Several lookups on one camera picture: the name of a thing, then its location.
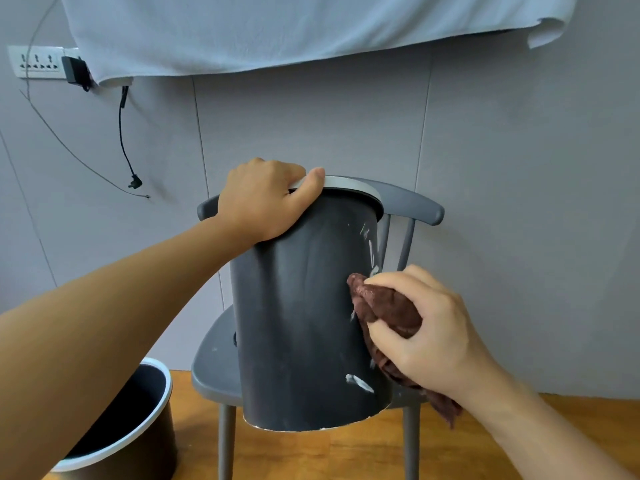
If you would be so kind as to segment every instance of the brown cloth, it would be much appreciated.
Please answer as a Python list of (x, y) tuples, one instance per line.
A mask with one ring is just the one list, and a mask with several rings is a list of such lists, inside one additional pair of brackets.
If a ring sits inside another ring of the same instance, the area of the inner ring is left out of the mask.
[(454, 422), (462, 413), (462, 407), (451, 398), (425, 389), (405, 376), (386, 355), (380, 352), (369, 336), (367, 323), (384, 320), (389, 328), (405, 339), (409, 339), (420, 329), (422, 317), (415, 309), (413, 302), (402, 293), (382, 286), (366, 285), (367, 277), (353, 273), (347, 279), (351, 300), (358, 321), (364, 333), (364, 341), (373, 361), (389, 379), (401, 386), (419, 390), (426, 396), (435, 409), (453, 428)]

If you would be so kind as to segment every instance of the black trash can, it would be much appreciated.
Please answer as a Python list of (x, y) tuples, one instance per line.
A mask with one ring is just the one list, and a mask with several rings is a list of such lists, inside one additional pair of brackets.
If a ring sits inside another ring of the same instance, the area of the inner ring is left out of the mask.
[(282, 236), (231, 262), (247, 423), (309, 431), (364, 420), (391, 402), (347, 286), (378, 271), (383, 207), (370, 185), (326, 177), (322, 195)]
[(63, 480), (169, 480), (177, 466), (172, 386), (169, 369), (145, 358), (52, 472)]

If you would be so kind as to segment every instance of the gray chair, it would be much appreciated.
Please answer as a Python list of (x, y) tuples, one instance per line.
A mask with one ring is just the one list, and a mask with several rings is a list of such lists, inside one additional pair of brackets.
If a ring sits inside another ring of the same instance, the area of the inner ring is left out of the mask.
[[(359, 178), (373, 186), (382, 197), (385, 215), (380, 220), (380, 269), (384, 264), (391, 215), (409, 217), (398, 270), (407, 265), (416, 220), (436, 226), (444, 218), (444, 209), (436, 202), (418, 193), (395, 185)], [(218, 211), (218, 197), (200, 204), (200, 220), (214, 216)], [(236, 349), (236, 322), (234, 307), (230, 306), (213, 323), (198, 348), (191, 370), (191, 381), (205, 399), (220, 404), (218, 423), (218, 479), (231, 480), (233, 475), (234, 443), (236, 437), (236, 408), (242, 407), (240, 369)], [(394, 384), (390, 408), (403, 409), (404, 477), (417, 480), (420, 463), (420, 405), (423, 396), (413, 389)]]

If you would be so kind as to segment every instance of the gray wall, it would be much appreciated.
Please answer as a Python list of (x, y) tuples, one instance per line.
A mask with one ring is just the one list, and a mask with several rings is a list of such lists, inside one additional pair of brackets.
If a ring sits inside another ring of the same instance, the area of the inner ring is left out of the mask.
[[(26, 44), (48, 3), (0, 1), (0, 43)], [(505, 366), (539, 390), (640, 397), (639, 11), (638, 0), (580, 0), (564, 37), (534, 51), (511, 33), (138, 79), (125, 144), (151, 201), (60, 148), (0, 57), (0, 128), (16, 170), (0, 148), (0, 310), (180, 232), (230, 168), (277, 158), (441, 202), (443, 225), (418, 226), (411, 261), (464, 295)], [(61, 6), (36, 42), (73, 46)], [(117, 90), (34, 81), (32, 93), (74, 151), (128, 183)], [(188, 368), (231, 302), (224, 268), (150, 354)]]

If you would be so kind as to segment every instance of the chair leg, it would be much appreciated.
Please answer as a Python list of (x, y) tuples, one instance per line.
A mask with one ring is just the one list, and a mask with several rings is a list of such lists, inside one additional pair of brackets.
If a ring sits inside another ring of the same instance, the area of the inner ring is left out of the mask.
[(403, 408), (404, 478), (418, 480), (420, 476), (420, 404)]
[(220, 404), (218, 413), (218, 480), (231, 480), (234, 474), (236, 407)]

